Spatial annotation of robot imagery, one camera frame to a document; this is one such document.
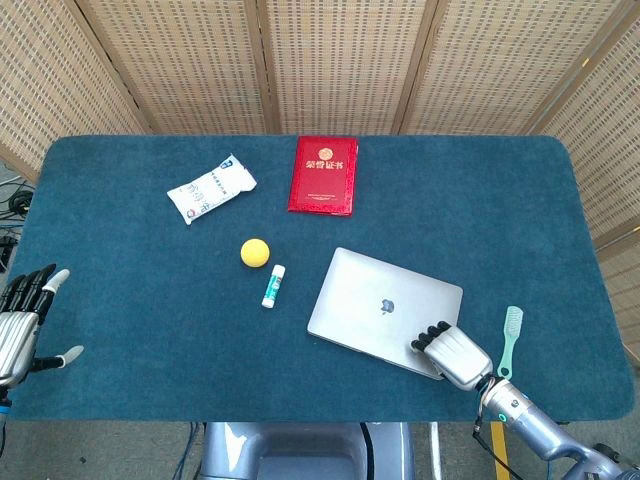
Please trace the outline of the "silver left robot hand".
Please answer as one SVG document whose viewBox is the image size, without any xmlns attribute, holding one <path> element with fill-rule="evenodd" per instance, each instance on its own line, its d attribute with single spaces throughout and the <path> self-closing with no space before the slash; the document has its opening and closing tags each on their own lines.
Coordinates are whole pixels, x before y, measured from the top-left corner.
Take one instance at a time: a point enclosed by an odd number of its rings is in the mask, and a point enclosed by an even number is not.
<svg viewBox="0 0 640 480">
<path fill-rule="evenodd" d="M 68 269 L 54 272 L 55 264 L 19 275 L 1 291 L 1 394 L 22 383 L 29 373 L 63 369 L 83 352 L 75 345 L 65 353 L 37 357 L 41 327 L 60 287 L 70 276 Z"/>
</svg>

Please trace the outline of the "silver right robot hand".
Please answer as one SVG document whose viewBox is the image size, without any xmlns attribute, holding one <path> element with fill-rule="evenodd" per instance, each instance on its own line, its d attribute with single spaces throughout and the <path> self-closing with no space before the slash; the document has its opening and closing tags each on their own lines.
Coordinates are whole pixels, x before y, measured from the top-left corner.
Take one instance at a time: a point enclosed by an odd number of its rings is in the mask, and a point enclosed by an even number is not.
<svg viewBox="0 0 640 480">
<path fill-rule="evenodd" d="M 459 327 L 445 321 L 429 326 L 410 346 L 423 353 L 441 376 L 461 390 L 480 391 L 493 375 L 488 354 Z"/>
</svg>

